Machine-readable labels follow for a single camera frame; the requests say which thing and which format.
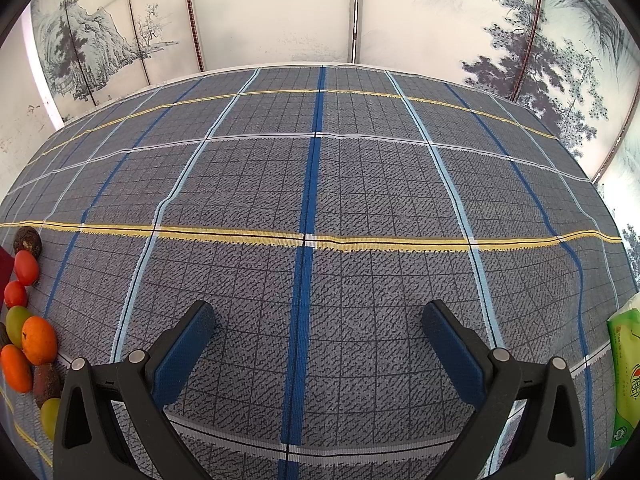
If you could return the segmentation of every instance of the red tomato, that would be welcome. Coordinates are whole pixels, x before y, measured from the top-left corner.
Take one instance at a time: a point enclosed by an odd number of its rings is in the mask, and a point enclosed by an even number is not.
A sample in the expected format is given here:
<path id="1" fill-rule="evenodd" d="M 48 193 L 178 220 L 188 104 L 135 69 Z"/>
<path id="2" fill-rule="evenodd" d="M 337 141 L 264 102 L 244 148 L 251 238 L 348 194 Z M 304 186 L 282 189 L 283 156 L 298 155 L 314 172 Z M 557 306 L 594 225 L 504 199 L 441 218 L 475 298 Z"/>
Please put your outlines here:
<path id="1" fill-rule="evenodd" d="M 40 269 L 36 259 L 26 249 L 18 251 L 14 260 L 14 271 L 18 281 L 24 286 L 29 286 L 35 282 L 40 275 Z"/>
<path id="2" fill-rule="evenodd" d="M 27 306 L 27 291 L 24 285 L 18 281 L 7 283 L 4 288 L 4 302 L 9 308 L 16 305 Z"/>

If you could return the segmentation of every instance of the plastic packaging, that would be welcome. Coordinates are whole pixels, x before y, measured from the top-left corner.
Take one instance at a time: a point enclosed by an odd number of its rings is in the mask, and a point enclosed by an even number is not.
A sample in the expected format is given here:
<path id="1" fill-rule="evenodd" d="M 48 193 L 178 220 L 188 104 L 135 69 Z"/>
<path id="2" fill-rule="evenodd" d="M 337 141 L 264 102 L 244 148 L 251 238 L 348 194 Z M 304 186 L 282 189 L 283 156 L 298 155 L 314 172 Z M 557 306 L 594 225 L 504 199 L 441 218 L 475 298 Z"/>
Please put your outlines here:
<path id="1" fill-rule="evenodd" d="M 616 375 L 611 447 L 623 446 L 640 419 L 640 293 L 607 320 Z"/>

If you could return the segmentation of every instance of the blue gripper pad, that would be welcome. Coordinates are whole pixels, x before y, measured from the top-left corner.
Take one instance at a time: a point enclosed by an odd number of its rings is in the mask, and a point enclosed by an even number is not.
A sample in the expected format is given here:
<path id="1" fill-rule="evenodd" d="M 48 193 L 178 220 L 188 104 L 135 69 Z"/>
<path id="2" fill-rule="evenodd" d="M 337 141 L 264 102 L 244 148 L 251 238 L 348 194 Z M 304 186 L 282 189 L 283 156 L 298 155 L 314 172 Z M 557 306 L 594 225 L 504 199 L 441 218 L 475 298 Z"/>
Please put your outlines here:
<path id="1" fill-rule="evenodd" d="M 422 328 L 460 399 L 479 410 L 486 399 L 482 368 L 433 302 L 424 307 Z"/>
<path id="2" fill-rule="evenodd" d="M 156 367 L 152 397 L 159 409 L 178 399 L 189 374 L 209 342 L 215 325 L 213 307 L 202 302 Z M 179 330 L 179 327 L 180 322 L 171 330 Z"/>

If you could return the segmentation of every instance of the yellow stripe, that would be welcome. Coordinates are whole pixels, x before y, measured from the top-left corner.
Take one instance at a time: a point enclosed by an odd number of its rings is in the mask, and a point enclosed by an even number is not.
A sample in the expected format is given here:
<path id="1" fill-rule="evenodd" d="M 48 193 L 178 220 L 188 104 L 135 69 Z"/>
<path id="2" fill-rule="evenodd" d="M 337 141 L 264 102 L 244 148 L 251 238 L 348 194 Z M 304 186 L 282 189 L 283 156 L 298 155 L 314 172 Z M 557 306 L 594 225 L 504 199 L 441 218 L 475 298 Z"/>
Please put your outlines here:
<path id="1" fill-rule="evenodd" d="M 0 387 L 0 394 L 2 395 L 2 398 L 4 399 L 4 402 L 6 403 L 7 407 L 9 408 L 9 411 L 11 411 L 11 415 L 12 418 L 14 417 L 14 406 L 12 405 L 11 401 L 9 400 L 9 397 L 6 396 L 4 390 L 2 389 L 2 387 Z M 50 459 L 49 455 L 47 455 L 40 446 L 38 446 L 38 443 L 33 440 L 26 431 L 24 431 L 19 425 L 18 423 L 15 421 L 14 419 L 14 428 L 15 431 L 18 435 L 20 435 L 20 437 L 27 443 L 29 444 L 29 446 L 33 447 L 33 449 L 35 449 L 40 456 L 42 457 L 42 459 L 49 465 L 49 467 L 53 468 L 53 462 Z"/>
<path id="2" fill-rule="evenodd" d="M 153 231 L 151 225 L 71 224 L 33 220 L 0 224 L 0 228 L 18 226 L 38 228 L 42 226 L 45 229 L 54 231 L 131 237 L 148 237 Z M 284 247 L 299 247 L 302 245 L 303 240 L 302 234 L 251 229 L 162 226 L 156 229 L 156 232 L 159 238 L 171 240 L 196 240 L 201 242 L 275 245 Z M 622 239 L 619 237 L 610 236 L 595 229 L 586 229 L 559 235 L 558 237 L 482 238 L 474 240 L 471 245 L 481 251 L 509 251 L 552 247 L 561 242 L 569 242 L 571 240 L 577 240 L 578 238 L 588 237 L 599 238 L 610 244 L 622 242 Z M 470 245 L 469 240 L 466 238 L 338 237 L 333 235 L 315 235 L 311 237 L 310 240 L 313 245 L 319 249 L 332 249 L 337 251 L 460 252 L 468 250 Z"/>
<path id="3" fill-rule="evenodd" d="M 318 90 L 316 90 L 316 89 L 259 90 L 259 91 L 255 91 L 255 92 L 244 92 L 242 95 L 245 96 L 245 95 L 262 95 L 262 94 L 293 94 L 293 93 L 315 93 L 315 92 L 318 92 Z M 331 89 L 325 89 L 324 92 L 331 92 L 331 93 L 335 93 L 335 94 L 356 94 L 356 95 L 370 95 L 370 96 L 376 96 L 376 97 L 400 98 L 400 96 L 396 95 L 396 94 L 384 94 L 384 93 L 380 93 L 380 92 L 366 92 L 366 91 L 359 91 L 359 90 L 331 90 Z M 148 108 L 147 110 L 142 110 L 141 112 L 136 112 L 136 113 L 128 115 L 126 117 L 122 117 L 122 118 L 119 118 L 119 119 L 114 119 L 113 121 L 109 121 L 108 123 L 101 124 L 100 126 L 96 126 L 95 128 L 91 128 L 89 130 L 85 130 L 81 134 L 77 134 L 76 136 L 71 137 L 69 140 L 65 140 L 64 142 L 60 142 L 60 144 L 56 144 L 52 148 L 49 148 L 48 150 L 42 152 L 39 156 L 34 158 L 31 162 L 28 162 L 27 166 L 30 166 L 31 164 L 36 163 L 36 161 L 38 161 L 43 156 L 47 155 L 47 153 L 51 153 L 54 150 L 57 150 L 58 148 L 66 146 L 72 140 L 79 139 L 79 137 L 82 137 L 82 136 L 84 136 L 86 134 L 90 134 L 91 132 L 95 132 L 97 130 L 101 130 L 102 128 L 107 128 L 108 126 L 113 126 L 114 124 L 118 124 L 118 123 L 120 123 L 120 122 L 122 122 L 124 120 L 132 119 L 134 117 L 140 117 L 141 115 L 145 115 L 145 114 L 148 114 L 148 113 L 151 113 L 151 112 L 155 112 L 156 110 L 161 110 L 163 108 L 172 108 L 174 106 L 179 106 L 179 105 L 202 103 L 202 102 L 206 102 L 206 101 L 213 101 L 215 99 L 231 98 L 231 97 L 235 97 L 235 95 L 236 94 L 224 94 L 224 95 L 213 95 L 213 96 L 208 96 L 208 97 L 200 97 L 198 99 L 188 99 L 188 100 L 185 100 L 185 101 L 178 101 L 177 103 L 168 103 L 168 104 L 164 104 L 164 105 L 154 106 L 153 108 Z M 522 127 L 525 130 L 529 130 L 530 132 L 533 132 L 535 134 L 541 135 L 543 137 L 548 137 L 549 139 L 556 139 L 556 137 L 553 136 L 553 135 L 549 135 L 549 134 L 540 132 L 539 130 L 534 130 L 533 128 L 529 128 L 528 126 L 523 126 L 522 124 L 515 123 L 514 121 L 510 121 L 508 119 L 505 119 L 504 117 L 498 117 L 498 116 L 495 116 L 495 115 L 487 114 L 487 113 L 481 112 L 479 110 L 471 110 L 470 108 L 465 108 L 463 106 L 452 105 L 452 104 L 449 104 L 449 103 L 444 103 L 442 101 L 434 101 L 432 99 L 422 99 L 422 98 L 419 98 L 419 97 L 408 97 L 408 99 L 409 99 L 409 101 L 417 101 L 417 102 L 421 102 L 421 103 L 428 103 L 428 104 L 433 104 L 433 105 L 441 105 L 441 106 L 446 106 L 446 107 L 449 107 L 449 108 L 455 108 L 456 110 L 462 110 L 462 111 L 465 111 L 465 112 L 471 112 L 471 113 L 474 113 L 474 114 L 477 114 L 477 115 L 482 115 L 484 117 L 489 117 L 489 118 L 492 118 L 492 119 L 496 119 L 497 121 L 502 121 L 504 123 L 513 124 L 514 126 L 517 126 L 517 127 Z"/>

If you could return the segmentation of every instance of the silver screw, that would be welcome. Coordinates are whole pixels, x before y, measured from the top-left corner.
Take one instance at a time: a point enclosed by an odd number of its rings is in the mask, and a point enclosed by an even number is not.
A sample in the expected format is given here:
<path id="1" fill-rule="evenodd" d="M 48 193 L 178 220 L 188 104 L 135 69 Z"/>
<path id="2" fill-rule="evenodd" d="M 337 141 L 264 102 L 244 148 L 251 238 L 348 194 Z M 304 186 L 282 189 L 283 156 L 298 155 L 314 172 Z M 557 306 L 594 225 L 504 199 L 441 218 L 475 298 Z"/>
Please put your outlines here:
<path id="1" fill-rule="evenodd" d="M 566 368 L 566 361 L 561 357 L 554 357 L 553 359 L 551 359 L 551 364 L 558 370 L 564 370 Z"/>
<path id="2" fill-rule="evenodd" d="M 71 368 L 73 370 L 81 370 L 84 367 L 85 360 L 81 357 L 74 359 L 71 363 Z"/>
<path id="3" fill-rule="evenodd" d="M 142 359 L 145 358 L 144 350 L 134 350 L 129 354 L 129 362 L 130 363 L 139 363 Z"/>
<path id="4" fill-rule="evenodd" d="M 496 348 L 494 349 L 494 357 L 497 361 L 507 362 L 511 355 L 504 348 Z"/>

